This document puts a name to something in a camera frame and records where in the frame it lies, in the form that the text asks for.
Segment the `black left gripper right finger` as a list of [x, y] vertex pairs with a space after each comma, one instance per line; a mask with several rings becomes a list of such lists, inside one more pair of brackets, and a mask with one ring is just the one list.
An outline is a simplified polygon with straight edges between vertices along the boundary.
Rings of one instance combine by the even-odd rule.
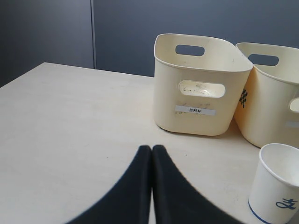
[[181, 174], [166, 148], [155, 145], [153, 199], [157, 224], [235, 224], [236, 219], [202, 196]]

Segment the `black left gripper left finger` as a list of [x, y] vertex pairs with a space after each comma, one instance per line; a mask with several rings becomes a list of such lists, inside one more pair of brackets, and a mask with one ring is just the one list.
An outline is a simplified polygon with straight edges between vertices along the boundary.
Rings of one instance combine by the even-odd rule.
[[139, 146], [118, 182], [70, 224], [147, 224], [150, 216], [152, 151]]

